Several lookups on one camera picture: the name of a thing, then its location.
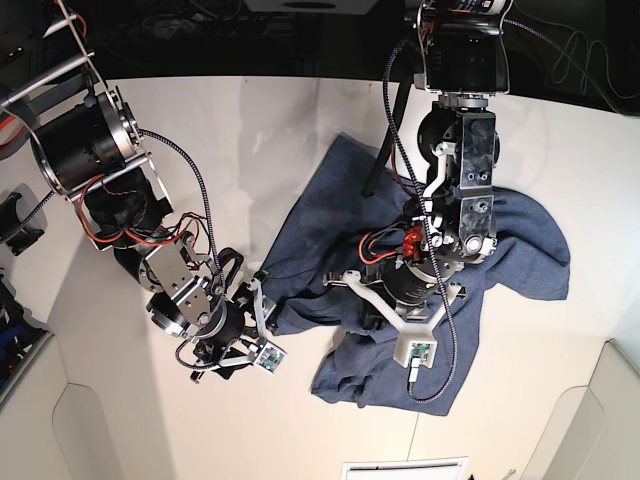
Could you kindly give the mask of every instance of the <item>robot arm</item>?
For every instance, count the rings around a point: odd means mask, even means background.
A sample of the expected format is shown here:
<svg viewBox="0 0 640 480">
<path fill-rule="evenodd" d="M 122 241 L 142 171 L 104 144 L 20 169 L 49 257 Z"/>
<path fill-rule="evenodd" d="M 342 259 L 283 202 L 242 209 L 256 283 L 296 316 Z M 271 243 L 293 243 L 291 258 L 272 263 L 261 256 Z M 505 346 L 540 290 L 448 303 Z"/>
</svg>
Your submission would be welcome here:
<svg viewBox="0 0 640 480">
<path fill-rule="evenodd" d="M 414 187 L 412 198 L 399 222 L 363 237 L 358 253 L 366 266 L 364 275 L 347 271 L 325 277 L 325 285 L 347 286 L 366 300 L 365 328 L 388 323 L 398 330 L 394 359 L 409 369 L 408 394 L 419 403 L 438 399 L 456 372 L 458 341 L 451 303 L 465 293 L 454 274 L 482 262 L 497 245 L 492 172 L 500 144 L 487 96 L 509 90 L 502 22 L 510 5 L 511 0 L 420 3 L 413 22 L 416 42 L 409 42 L 418 45 L 422 65 L 415 86 L 439 97 L 417 138 L 407 139 L 406 132 L 399 131 L 388 94 L 391 68 L 406 40 L 394 49 L 383 82 L 395 144 L 391 162 L 395 171 L 396 158 L 403 160 Z M 403 141 L 417 143 L 418 158 L 409 157 Z M 374 250 L 398 231 L 403 236 L 395 249 Z M 431 313 L 428 301 L 436 293 L 441 304 Z M 433 329 L 443 317 L 453 340 L 451 370 L 436 394 L 417 398 L 412 387 L 419 367 L 433 364 Z"/>
<path fill-rule="evenodd" d="M 62 18 L 52 20 L 45 36 L 74 28 L 62 0 L 59 6 Z M 273 373 L 286 353 L 268 340 L 274 305 L 262 294 L 266 277 L 257 275 L 250 284 L 241 285 L 233 299 L 228 298 L 228 287 L 244 259 L 230 248 L 218 253 L 206 188 L 195 162 L 170 140 L 138 126 L 129 104 L 117 89 L 109 90 L 101 81 L 90 61 L 91 52 L 73 33 L 80 53 L 0 95 L 4 117 L 23 121 L 45 180 L 55 194 L 71 203 L 94 246 L 112 250 L 131 277 L 153 293 L 147 306 L 151 319 L 182 339 L 176 358 L 192 370 L 194 381 L 206 371 L 229 378 L 248 365 Z M 57 87 L 54 94 L 44 93 L 44 98 L 28 98 L 37 87 L 69 74 L 72 80 L 60 84 L 66 85 L 64 90 Z M 97 93 L 100 85 L 104 91 Z M 82 103 L 39 124 L 43 106 L 49 109 L 82 91 L 86 92 Z M 173 207 L 145 148 L 145 137 L 167 144 L 191 166 L 202 192 L 204 216 L 187 212 L 175 225 L 166 224 Z M 196 252 L 200 233 L 208 240 L 206 254 Z M 3 243 L 12 236 L 3 238 Z M 224 268 L 229 265 L 225 277 Z M 189 345 L 196 356 L 194 363 L 181 357 Z"/>
</svg>

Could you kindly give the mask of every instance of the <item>cable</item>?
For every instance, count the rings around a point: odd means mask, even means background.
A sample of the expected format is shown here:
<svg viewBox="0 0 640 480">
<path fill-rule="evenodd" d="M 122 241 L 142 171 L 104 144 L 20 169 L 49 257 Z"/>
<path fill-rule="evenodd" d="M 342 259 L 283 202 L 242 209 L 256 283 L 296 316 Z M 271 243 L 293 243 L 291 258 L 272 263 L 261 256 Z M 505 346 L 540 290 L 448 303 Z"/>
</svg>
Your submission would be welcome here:
<svg viewBox="0 0 640 480">
<path fill-rule="evenodd" d="M 0 130 L 2 130 L 4 127 L 9 125 L 11 122 L 13 122 L 13 117 L 11 115 L 9 115 L 2 122 L 0 122 Z"/>
<path fill-rule="evenodd" d="M 407 185 L 405 185 L 405 183 L 402 181 L 402 177 L 398 174 L 398 168 L 396 167 L 396 146 L 395 145 L 391 146 L 391 170 L 393 171 L 393 176 L 395 178 L 396 183 L 400 185 L 402 190 L 404 190 L 404 193 L 406 193 L 410 197 L 414 197 L 414 198 L 417 197 L 415 192 L 412 192 L 407 188 Z"/>
<path fill-rule="evenodd" d="M 89 230 L 89 227 L 87 226 L 87 219 L 84 217 L 84 213 L 82 212 L 82 204 L 84 202 L 84 197 L 87 194 L 87 191 L 89 190 L 89 187 L 91 187 L 91 185 L 96 183 L 102 177 L 104 177 L 104 175 L 102 174 L 96 175 L 91 180 L 89 180 L 87 184 L 84 186 L 84 188 L 82 189 L 82 193 L 80 194 L 80 198 L 78 199 L 78 218 L 80 219 L 80 223 L 82 224 L 84 233 L 86 233 L 91 240 L 97 243 L 111 243 L 118 240 L 122 236 L 123 232 L 119 231 L 118 233 L 111 235 L 109 237 L 102 237 L 102 238 L 97 237 L 93 233 L 91 233 L 91 230 Z"/>
<path fill-rule="evenodd" d="M 429 249 L 429 258 L 431 259 L 431 265 L 433 266 L 433 272 L 435 273 L 436 283 L 438 284 L 438 291 L 440 293 L 440 297 L 442 297 L 442 304 L 444 306 L 445 313 L 447 315 L 447 320 L 449 321 L 449 329 L 451 330 L 451 340 L 453 342 L 453 359 L 451 362 L 451 369 L 449 370 L 449 375 L 447 376 L 446 381 L 440 387 L 440 390 L 436 392 L 434 395 L 426 398 L 419 398 L 413 394 L 413 384 L 409 382 L 409 378 L 407 378 L 407 394 L 409 397 L 421 404 L 431 403 L 442 396 L 442 394 L 449 388 L 451 382 L 453 381 L 453 377 L 455 376 L 456 370 L 458 368 L 458 333 L 456 332 L 456 327 L 453 323 L 453 315 L 451 314 L 451 307 L 449 306 L 449 300 L 447 298 L 447 291 L 444 286 L 444 282 L 442 281 L 442 276 L 440 275 L 440 268 L 438 267 L 438 262 L 436 260 L 435 251 L 433 248 L 433 242 L 431 240 L 431 227 L 429 225 L 429 213 L 427 212 L 427 208 L 425 206 L 425 200 L 423 198 L 424 189 L 420 182 L 418 182 L 418 178 L 416 177 L 416 173 L 413 170 L 413 166 L 409 161 L 409 156 L 407 155 L 406 150 L 404 149 L 404 145 L 402 144 L 402 140 L 400 139 L 400 134 L 398 133 L 398 128 L 396 126 L 396 122 L 393 119 L 393 114 L 391 112 L 391 104 L 389 102 L 389 78 L 391 77 L 391 69 L 393 68 L 393 62 L 395 62 L 396 57 L 402 51 L 405 44 L 407 43 L 406 39 L 401 40 L 398 45 L 391 52 L 391 56 L 389 57 L 389 61 L 387 63 L 387 67 L 384 72 L 384 77 L 382 79 L 382 98 L 384 100 L 384 109 L 387 115 L 387 121 L 389 122 L 389 129 L 391 130 L 391 134 L 393 135 L 393 139 L 395 141 L 400 154 L 402 155 L 402 159 L 404 160 L 405 166 L 407 167 L 407 171 L 409 172 L 409 176 L 411 177 L 411 181 L 413 182 L 413 187 L 418 195 L 418 203 L 420 204 L 420 209 L 422 211 L 422 215 L 424 216 L 423 224 L 425 229 L 425 237 L 427 240 L 427 246 Z"/>
<path fill-rule="evenodd" d="M 56 5 L 60 5 L 58 3 L 58 0 L 53 0 L 53 3 L 55 3 Z M 85 38 L 87 36 L 87 22 L 84 21 L 84 18 L 82 18 L 82 15 L 80 15 L 78 12 L 73 12 L 76 14 L 76 18 L 78 19 L 78 21 L 82 24 L 82 38 Z"/>
<path fill-rule="evenodd" d="M 42 207 L 44 207 L 45 203 L 47 203 L 49 200 L 51 200 L 51 198 L 53 197 L 54 192 L 53 190 L 50 190 L 49 193 L 47 193 L 47 195 L 40 200 L 40 203 L 38 203 L 38 205 L 36 205 L 36 208 L 34 208 L 33 210 L 31 210 L 31 213 L 29 215 L 27 215 L 27 217 L 20 222 L 20 225 L 18 225 L 16 228 L 14 228 L 5 238 L 0 239 L 0 245 L 7 243 L 9 240 L 11 240 L 13 237 L 15 237 L 18 233 L 20 233 L 20 231 L 27 225 L 27 223 L 29 223 L 31 220 L 33 220 L 33 217 L 36 216 L 36 214 L 42 210 Z"/>
<path fill-rule="evenodd" d="M 200 186 L 200 193 L 202 194 L 202 202 L 204 203 L 204 212 L 205 212 L 205 217 L 207 219 L 207 227 L 208 227 L 207 233 L 209 234 L 209 246 L 211 248 L 211 256 L 213 257 L 213 263 L 218 269 L 218 272 L 220 272 L 220 284 L 222 285 L 222 287 L 226 292 L 227 287 L 225 285 L 224 271 L 222 270 L 222 267 L 220 265 L 220 259 L 218 258 L 218 249 L 216 248 L 216 239 L 213 236 L 213 221 L 211 220 L 211 207 L 209 206 L 209 195 L 207 195 L 207 188 L 204 184 L 204 180 L 202 179 L 202 175 L 200 175 L 200 170 L 198 170 L 198 166 L 191 159 L 189 154 L 187 154 L 187 152 L 185 152 L 182 148 L 180 148 L 178 145 L 173 143 L 168 138 L 165 138 L 158 133 L 152 132 L 150 130 L 145 130 L 143 128 L 140 129 L 140 135 L 151 137 L 171 147 L 173 150 L 178 152 L 182 158 L 186 160 L 186 162 L 191 167 L 191 170 L 193 170 L 193 173 L 195 174 L 196 179 L 198 180 L 198 185 Z M 220 304 L 222 303 L 222 297 L 223 297 L 222 295 L 218 297 L 218 301 L 216 303 L 216 306 L 213 308 L 211 315 L 213 315 L 218 310 L 218 308 L 220 308 Z"/>
<path fill-rule="evenodd" d="M 7 143 L 3 143 L 2 145 L 0 145 L 0 152 L 4 152 L 9 147 L 11 147 L 11 145 L 13 145 L 13 143 L 20 137 L 20 135 L 22 135 L 25 132 L 25 130 L 26 129 L 22 127 L 20 130 L 18 130 L 18 133 L 16 133 L 13 137 L 9 139 Z"/>
<path fill-rule="evenodd" d="M 210 16 L 211 18 L 213 18 L 214 20 L 218 20 L 218 15 L 216 15 L 215 13 L 213 13 L 211 10 L 204 8 L 202 5 L 200 5 L 198 2 L 196 2 L 195 0 L 188 0 L 188 2 L 193 5 L 194 7 L 196 7 L 198 10 L 200 10 L 202 13 L 204 13 L 205 15 Z M 242 0 L 238 0 L 237 4 L 236 4 L 236 10 L 235 12 L 231 15 L 231 16 L 223 16 L 222 20 L 231 20 L 232 18 L 236 17 L 239 13 L 240 10 L 242 10 Z"/>
<path fill-rule="evenodd" d="M 373 260 L 367 260 L 366 258 L 364 258 L 364 252 L 362 250 L 362 247 L 364 246 L 365 241 L 371 236 L 373 232 L 368 232 L 366 233 L 361 239 L 360 239 L 360 243 L 358 244 L 358 256 L 360 257 L 360 260 L 362 261 L 362 263 L 364 263 L 365 265 L 373 265 L 374 263 L 378 263 L 380 260 L 383 260 L 387 257 L 390 257 L 392 255 L 395 255 L 396 252 L 395 251 L 391 251 L 391 252 L 385 252 L 385 253 L 373 253 L 371 250 L 368 250 L 369 254 L 372 255 L 374 257 Z"/>
<path fill-rule="evenodd" d="M 227 353 L 231 349 L 231 345 L 233 345 L 239 339 L 240 339 L 240 337 L 234 337 L 231 340 L 229 340 L 229 342 L 227 342 L 227 345 L 224 347 L 224 350 L 222 351 L 222 356 L 220 357 L 220 360 L 218 360 L 217 362 L 207 363 L 205 365 L 193 365 L 191 363 L 185 362 L 184 360 L 182 360 L 182 358 L 180 358 L 180 352 L 182 352 L 184 347 L 186 347 L 187 344 L 189 343 L 188 340 L 185 340 L 180 344 L 180 346 L 178 348 L 176 348 L 176 360 L 183 367 L 186 367 L 186 368 L 188 368 L 190 370 L 193 370 L 195 372 L 205 372 L 207 370 L 212 370 L 212 369 L 214 369 L 214 368 L 219 366 L 220 362 L 222 360 L 224 360 L 225 357 L 227 356 Z"/>
<path fill-rule="evenodd" d="M 33 128 L 31 128 L 31 126 L 27 123 L 27 121 L 24 118 L 22 118 L 20 115 L 16 114 L 15 112 L 10 112 L 7 108 L 3 107 L 2 105 L 0 105 L 0 110 L 2 110 L 4 113 L 6 113 L 7 115 L 9 115 L 9 116 L 11 116 L 13 118 L 17 118 L 18 120 L 20 120 L 20 122 L 22 123 L 24 128 L 26 128 L 29 131 L 29 134 L 31 135 L 31 138 L 33 138 L 34 143 L 36 144 L 36 146 L 40 150 L 40 154 L 42 155 L 42 158 L 46 158 L 46 155 L 44 153 L 44 149 L 42 148 L 42 143 L 40 143 L 40 139 L 36 135 L 36 132 L 33 131 Z M 0 155 L 0 160 L 3 160 L 4 158 L 5 157 Z"/>
<path fill-rule="evenodd" d="M 71 20 L 71 17 L 69 16 L 69 12 L 67 11 L 67 7 L 64 5 L 64 1 L 63 0 L 57 0 L 56 4 L 60 7 L 60 11 L 62 12 L 62 15 L 67 20 L 67 24 L 69 25 L 69 28 L 71 29 L 71 33 L 73 34 L 73 37 L 76 39 L 76 43 L 78 44 L 78 48 L 80 49 L 82 54 L 87 59 L 87 63 L 91 67 L 91 70 L 93 70 L 93 72 L 96 74 L 96 77 L 98 77 L 98 80 L 104 85 L 105 90 L 109 91 L 109 85 L 104 80 L 104 78 L 102 78 L 102 76 L 100 75 L 100 72 L 98 72 L 98 69 L 96 68 L 96 66 L 91 61 L 91 57 L 89 57 L 89 55 L 87 54 L 87 50 L 84 48 L 84 44 L 82 43 L 82 40 L 80 40 L 80 37 L 78 36 L 78 32 L 76 31 L 76 28 L 73 26 L 73 22 Z"/>
<path fill-rule="evenodd" d="M 569 36 L 569 38 L 567 39 L 567 42 L 565 43 L 564 49 L 569 52 L 571 55 L 574 55 L 576 50 L 578 49 L 578 43 L 579 43 L 579 39 L 582 38 L 584 40 L 585 46 L 587 48 L 587 52 L 586 52 L 586 58 L 585 58 L 585 70 L 589 70 L 589 65 L 591 63 L 591 57 L 593 55 L 593 49 L 596 45 L 599 45 L 600 47 L 602 47 L 602 50 L 604 51 L 604 58 L 605 58 L 605 73 L 606 73 L 606 78 L 607 78 L 607 83 L 609 84 L 609 88 L 611 88 L 611 91 L 614 93 L 614 95 L 616 97 L 618 97 L 621 100 L 630 100 L 632 98 L 638 98 L 640 97 L 640 93 L 636 93 L 633 95 L 621 95 L 620 93 L 618 93 L 618 91 L 616 90 L 616 88 L 613 86 L 613 83 L 611 82 L 611 75 L 609 73 L 609 49 L 607 48 L 607 46 L 604 44 L 604 42 L 601 42 L 600 40 L 594 40 L 592 42 L 589 42 L 589 37 L 587 37 L 587 34 L 584 33 L 581 30 L 577 30 L 574 27 L 572 27 L 571 25 L 565 25 L 563 23 L 556 23 L 556 22 L 550 22 L 548 20 L 543 20 L 542 18 L 536 17 L 535 15 L 532 15 L 528 12 L 525 12 L 515 1 L 513 2 L 513 6 L 516 8 L 516 10 L 518 10 L 522 15 L 524 15 L 525 17 L 529 17 L 530 19 L 538 22 L 538 23 L 542 23 L 544 25 L 549 25 L 551 27 L 557 27 L 557 28 L 562 28 L 564 30 L 568 30 L 569 32 L 571 32 L 571 35 Z M 560 55 L 560 57 L 558 57 L 558 59 L 556 60 L 556 62 L 553 65 L 553 69 L 551 70 L 551 81 L 554 85 L 560 85 L 561 83 L 563 83 L 567 77 L 569 76 L 569 62 L 567 61 L 566 64 L 566 68 L 564 70 L 564 73 L 561 75 L 560 79 L 558 80 L 554 80 L 553 78 L 556 76 L 556 72 L 559 70 L 560 65 L 562 64 L 562 61 L 568 58 L 566 57 L 564 54 Z M 582 79 L 580 80 L 580 88 L 582 90 L 582 94 L 586 94 L 587 91 L 587 76 L 583 73 L 582 74 Z"/>
<path fill-rule="evenodd" d="M 598 91 L 598 93 L 600 94 L 600 96 L 602 97 L 602 99 L 607 103 L 607 105 L 609 105 L 609 108 L 611 108 L 611 110 L 613 110 L 615 113 L 622 115 L 623 117 L 628 117 L 628 118 L 637 118 L 640 119 L 640 114 L 636 113 L 636 112 L 629 112 L 625 109 L 622 109 L 618 106 L 616 106 L 616 104 L 614 103 L 614 101 L 611 99 L 611 97 L 609 96 L 609 94 L 605 91 L 605 89 L 602 87 L 602 85 L 600 84 L 600 82 L 598 82 L 592 75 L 591 73 L 589 73 L 582 65 L 580 65 L 577 60 L 575 58 L 573 58 L 569 52 L 567 52 L 564 48 L 562 48 L 560 45 L 558 45 L 556 42 L 554 42 L 553 40 L 551 40 L 549 37 L 547 37 L 546 35 L 538 32 L 537 30 L 534 30 L 531 27 L 528 27 L 527 25 L 524 25 L 520 22 L 516 22 L 514 20 L 511 20 L 509 18 L 505 18 L 504 19 L 504 23 L 509 24 L 509 25 L 513 25 L 514 27 L 518 27 L 526 32 L 529 32 L 530 34 L 540 38 L 541 40 L 544 40 L 545 42 L 547 42 L 549 45 L 551 45 L 553 48 L 555 48 L 556 50 L 558 50 L 560 53 L 562 53 L 565 57 L 567 57 L 567 60 L 569 60 L 569 62 L 571 62 L 571 64 L 576 67 L 578 70 L 580 70 L 580 72 L 582 72 L 582 74 L 591 82 L 591 85 L 593 85 L 593 87 Z"/>
<path fill-rule="evenodd" d="M 217 363 L 207 363 L 205 365 L 192 365 L 191 363 L 187 363 L 184 360 L 182 360 L 180 358 L 180 352 L 182 352 L 182 350 L 184 350 L 184 347 L 187 346 L 187 344 L 190 343 L 189 340 L 185 340 L 184 342 L 182 342 L 180 344 L 180 346 L 178 348 L 176 348 L 176 360 L 178 361 L 178 363 L 180 365 L 182 365 L 185 368 L 188 368 L 189 370 L 193 370 L 196 372 L 204 372 L 206 370 L 211 370 L 214 367 L 217 367 L 218 364 Z"/>
</svg>

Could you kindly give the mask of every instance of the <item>white surface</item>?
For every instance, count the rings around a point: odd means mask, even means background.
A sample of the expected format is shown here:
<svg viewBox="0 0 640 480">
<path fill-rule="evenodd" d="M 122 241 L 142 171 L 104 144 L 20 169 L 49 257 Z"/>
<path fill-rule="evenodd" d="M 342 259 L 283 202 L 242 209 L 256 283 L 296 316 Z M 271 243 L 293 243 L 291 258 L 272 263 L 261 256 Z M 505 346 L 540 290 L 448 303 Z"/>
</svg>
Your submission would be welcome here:
<svg viewBox="0 0 640 480">
<path fill-rule="evenodd" d="M 587 386 L 570 388 L 558 399 L 553 414 L 544 429 L 544 434 L 522 475 L 522 480 L 541 480 L 544 477 L 569 431 L 571 422 L 580 408 L 588 388 Z M 600 409 L 598 413 L 599 418 L 594 420 L 604 424 L 604 411 Z"/>
<path fill-rule="evenodd" d="M 234 246 L 255 267 L 336 134 L 379 145 L 386 128 L 380 85 L 367 82 L 112 83 L 140 125 L 196 160 L 219 246 Z M 412 92 L 405 122 L 419 122 L 431 100 Z M 420 416 L 411 449 L 415 413 L 328 405 L 308 393 L 332 329 L 278 339 L 289 355 L 275 376 L 247 369 L 230 382 L 207 375 L 193 385 L 173 359 L 175 339 L 149 321 L 143 291 L 82 238 L 70 206 L 52 200 L 47 233 L 10 265 L 11 280 L 58 333 L 70 380 L 97 392 L 126 478 L 325 480 L 345 461 L 402 460 L 409 450 L 413 459 L 468 455 L 468 473 L 479 480 L 523 471 L 558 397 L 589 381 L 603 340 L 640 305 L 640 250 L 616 253 L 640 234 L 640 123 L 517 97 L 490 105 L 502 142 L 495 183 L 532 195 L 563 229 L 570 298 L 488 292 L 480 349 L 451 414 Z M 176 210 L 201 211 L 188 166 L 147 142 Z M 1 188 L 27 182 L 38 196 L 46 192 L 26 149 L 0 172 Z M 257 431 L 270 432 L 266 446 L 251 441 Z M 262 450 L 247 453 L 254 445 Z"/>
<path fill-rule="evenodd" d="M 51 424 L 67 386 L 55 337 L 36 360 L 0 409 L 0 477 L 72 480 Z"/>
<path fill-rule="evenodd" d="M 96 393 L 67 385 L 53 411 L 53 430 L 74 480 L 122 480 L 122 469 Z"/>
<path fill-rule="evenodd" d="M 589 389 L 595 400 L 586 402 L 585 397 L 544 480 L 639 478 L 638 371 L 607 343 Z M 595 408 L 604 410 L 604 425 L 590 414 Z"/>
<path fill-rule="evenodd" d="M 346 463 L 342 480 L 461 480 L 467 458 L 412 462 Z"/>
</svg>

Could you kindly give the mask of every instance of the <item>black cylinder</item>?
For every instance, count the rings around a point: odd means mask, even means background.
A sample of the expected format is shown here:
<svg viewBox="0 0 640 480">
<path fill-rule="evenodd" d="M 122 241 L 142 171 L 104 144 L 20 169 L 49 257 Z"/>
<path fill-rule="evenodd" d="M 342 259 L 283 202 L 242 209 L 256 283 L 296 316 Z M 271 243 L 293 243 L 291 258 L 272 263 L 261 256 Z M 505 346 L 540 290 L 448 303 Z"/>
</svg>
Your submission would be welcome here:
<svg viewBox="0 0 640 480">
<path fill-rule="evenodd" d="M 444 260 L 438 260 L 442 281 L 446 282 L 454 273 L 454 268 Z M 396 268 L 396 262 L 386 262 L 382 271 L 382 283 L 397 302 L 417 307 L 437 290 L 433 265 L 429 260 L 409 267 L 406 263 Z"/>
<path fill-rule="evenodd" d="M 77 105 L 36 134 L 46 161 L 67 191 L 96 175 L 124 168 L 124 158 L 97 103 Z"/>
<path fill-rule="evenodd" d="M 211 345 L 217 349 L 224 349 L 234 338 L 239 338 L 240 335 L 242 335 L 245 326 L 244 314 L 242 311 L 231 302 L 225 301 L 225 306 L 226 319 L 222 329 L 213 337 L 200 340 L 201 342 Z M 218 315 L 220 311 L 222 311 L 222 306 L 218 309 L 216 315 Z M 217 322 L 218 321 L 214 317 L 214 319 L 209 323 L 215 325 Z"/>
</svg>

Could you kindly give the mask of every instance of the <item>red wire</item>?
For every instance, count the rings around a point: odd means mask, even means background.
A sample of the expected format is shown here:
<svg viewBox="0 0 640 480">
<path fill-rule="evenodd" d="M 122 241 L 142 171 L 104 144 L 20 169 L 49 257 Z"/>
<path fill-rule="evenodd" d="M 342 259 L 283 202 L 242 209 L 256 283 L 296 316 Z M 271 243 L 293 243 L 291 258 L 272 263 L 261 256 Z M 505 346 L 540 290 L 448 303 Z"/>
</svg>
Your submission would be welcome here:
<svg viewBox="0 0 640 480">
<path fill-rule="evenodd" d="M 18 137 L 22 135 L 22 132 L 24 132 L 24 127 L 18 130 L 18 133 L 16 133 L 13 137 L 11 137 L 11 140 L 9 140 L 7 143 L 3 143 L 2 145 L 0 145 L 0 152 L 4 152 L 7 148 L 9 148 L 13 144 L 13 142 L 15 142 L 18 139 Z"/>
<path fill-rule="evenodd" d="M 9 125 L 11 122 L 13 122 L 13 117 L 5 118 L 2 122 L 0 122 L 0 130 Z"/>
<path fill-rule="evenodd" d="M 181 237 L 184 234 L 184 232 L 186 232 L 189 229 L 189 227 L 191 226 L 192 223 L 193 223 L 193 219 L 189 220 L 189 223 L 187 223 L 186 227 L 184 227 L 182 230 L 180 230 L 178 233 L 176 233 L 173 237 L 168 238 L 167 240 L 162 240 L 161 242 L 149 242 L 149 241 L 145 240 L 144 238 L 139 237 L 138 235 L 133 233 L 131 230 L 125 230 L 124 233 L 129 238 L 131 238 L 131 239 L 135 240 L 136 242 L 141 243 L 143 245 L 149 245 L 151 247 L 161 247 L 162 245 L 168 245 L 168 244 L 170 244 L 172 242 L 175 242 L 176 239 Z"/>
<path fill-rule="evenodd" d="M 200 222 L 196 222 L 196 237 L 193 239 L 193 246 L 196 246 L 196 242 L 198 241 L 198 237 L 200 236 Z"/>
<path fill-rule="evenodd" d="M 53 3 L 55 3 L 56 5 L 60 5 L 58 3 L 58 0 L 53 0 Z M 82 32 L 81 35 L 82 37 L 86 37 L 87 36 L 87 22 L 84 21 L 84 18 L 82 18 L 82 15 L 80 15 L 78 12 L 74 12 L 76 14 L 76 18 L 78 19 L 78 21 L 82 24 Z"/>
<path fill-rule="evenodd" d="M 392 251 L 392 252 L 386 252 L 386 253 L 381 253 L 381 254 L 377 254 L 377 253 L 373 253 L 373 252 L 369 252 L 371 253 L 371 255 L 374 257 L 373 260 L 367 260 L 366 258 L 364 258 L 364 256 L 362 255 L 362 245 L 364 244 L 364 241 L 369 238 L 371 236 L 373 232 L 367 232 L 361 239 L 360 239 L 360 243 L 358 244 L 358 256 L 360 257 L 360 260 L 362 261 L 362 263 L 364 263 L 365 265 L 373 265 L 374 263 L 378 263 L 380 260 L 390 257 L 392 255 L 395 255 L 396 252 Z"/>
</svg>

